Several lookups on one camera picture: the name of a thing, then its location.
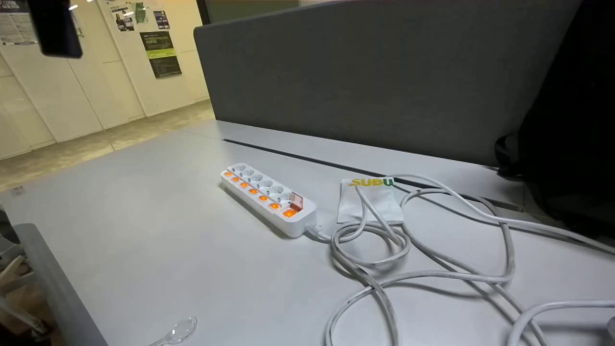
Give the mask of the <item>black bag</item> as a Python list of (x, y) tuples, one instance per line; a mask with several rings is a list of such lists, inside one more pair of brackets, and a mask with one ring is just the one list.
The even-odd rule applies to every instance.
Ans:
[(499, 176), (585, 237), (615, 237), (615, 0), (583, 0)]

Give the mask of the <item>clear plastic object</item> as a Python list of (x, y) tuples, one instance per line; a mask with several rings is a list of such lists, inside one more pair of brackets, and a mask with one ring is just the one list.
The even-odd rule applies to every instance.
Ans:
[(178, 322), (164, 337), (155, 341), (151, 346), (182, 346), (187, 339), (195, 335), (197, 328), (197, 318), (185, 318)]

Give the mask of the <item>green black wall poster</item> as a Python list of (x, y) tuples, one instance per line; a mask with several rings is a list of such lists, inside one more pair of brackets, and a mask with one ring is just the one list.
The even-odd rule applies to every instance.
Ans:
[(141, 41), (157, 80), (182, 76), (180, 58), (168, 32), (143, 33)]

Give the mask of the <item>grey desk partition panel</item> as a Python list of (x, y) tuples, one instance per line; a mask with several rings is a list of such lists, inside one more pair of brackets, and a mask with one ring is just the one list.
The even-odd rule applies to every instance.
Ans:
[(353, 0), (195, 32), (222, 122), (491, 164), (583, 0)]

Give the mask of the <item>white power strip orange switches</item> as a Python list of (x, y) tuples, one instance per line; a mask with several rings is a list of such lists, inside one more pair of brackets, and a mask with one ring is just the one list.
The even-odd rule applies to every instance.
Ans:
[(287, 239), (299, 239), (316, 226), (318, 206), (306, 195), (249, 164), (226, 168), (222, 185)]

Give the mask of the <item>white plug with label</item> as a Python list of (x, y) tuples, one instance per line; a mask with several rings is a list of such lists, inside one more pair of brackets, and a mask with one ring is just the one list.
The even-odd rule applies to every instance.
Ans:
[(341, 183), (339, 222), (378, 224), (376, 214), (389, 226), (404, 222), (401, 203), (395, 199), (393, 178), (356, 178)]

